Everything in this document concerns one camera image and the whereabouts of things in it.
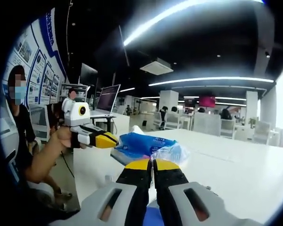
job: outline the computer monitor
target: computer monitor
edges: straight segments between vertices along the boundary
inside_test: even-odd
[[[115,85],[115,86],[103,88],[102,92],[100,93],[100,97],[98,100],[96,110],[111,113],[113,109],[113,105],[117,98],[117,93],[119,91],[120,86],[121,85]]]
[[[184,100],[184,107],[195,107],[196,100],[195,99],[185,99]]]

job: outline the ceiling light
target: ceiling light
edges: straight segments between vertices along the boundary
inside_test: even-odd
[[[160,97],[142,97],[141,99],[159,99]]]
[[[244,81],[274,82],[274,80],[270,80],[270,79],[250,78],[250,77],[207,77],[207,78],[192,78],[192,79],[178,79],[178,80],[162,81],[162,82],[149,84],[149,86],[158,86],[158,85],[163,85],[163,84],[184,82],[184,81],[205,81],[205,80],[244,80]]]
[[[216,97],[215,99],[223,99],[223,100],[243,100],[246,101],[244,98],[232,98],[232,97]]]
[[[257,2],[263,3],[262,0],[253,0]],[[151,28],[154,24],[158,23],[162,19],[180,12],[188,7],[199,5],[202,3],[208,3],[212,2],[212,0],[186,0],[183,1],[175,6],[172,6],[171,8],[167,9],[166,11],[160,13],[156,17],[152,18],[151,20],[145,22],[144,24],[141,24],[125,41],[124,41],[124,46],[128,45],[130,42],[138,38],[140,35],[142,35],[145,31],[147,31],[149,28]]]
[[[221,103],[221,102],[215,102],[216,105],[232,105],[232,106],[241,106],[241,107],[246,107],[246,105],[241,105],[241,104],[231,104],[231,103]]]
[[[265,51],[265,56],[266,58],[270,58],[270,54],[267,51]]]
[[[121,90],[121,91],[119,91],[120,93],[121,92],[126,92],[126,91],[130,91],[130,90],[134,90],[135,88],[130,88],[130,89],[123,89],[123,90]]]
[[[193,99],[193,98],[199,98],[197,96],[185,96],[184,99]]]

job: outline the plastic bag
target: plastic bag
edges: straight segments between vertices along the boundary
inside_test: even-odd
[[[152,137],[137,133],[128,133],[120,136],[120,145],[117,150],[128,155],[146,155],[150,157],[153,152],[162,147],[173,146],[175,140],[168,140],[160,137]]]
[[[152,153],[165,146],[172,146],[175,140],[147,136],[139,127],[132,128],[134,132],[120,136],[120,145],[111,151],[111,156],[123,165],[132,161],[150,158]]]
[[[155,151],[152,155],[152,159],[164,159],[174,162],[178,166],[183,166],[190,156],[190,152],[179,143],[175,143],[169,147],[162,147]]]

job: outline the cable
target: cable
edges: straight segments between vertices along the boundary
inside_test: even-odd
[[[70,172],[71,175],[75,178],[74,174],[72,173],[70,167],[69,167],[68,164],[67,164],[67,161],[66,161],[66,159],[65,159],[65,156],[64,156],[63,152],[61,152],[61,155],[62,155],[62,158],[64,159],[64,162],[65,162],[65,164],[66,164],[66,166],[67,166],[69,172]]]
[[[117,125],[115,124],[113,118],[111,118],[111,119],[112,119],[113,124],[115,125],[115,130],[116,130],[115,134],[117,134]]]

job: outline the hand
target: hand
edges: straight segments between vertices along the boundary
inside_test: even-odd
[[[66,147],[71,147],[71,135],[70,128],[62,126],[51,135],[51,139],[59,141],[64,150]],[[86,145],[80,144],[80,147],[85,149]]]

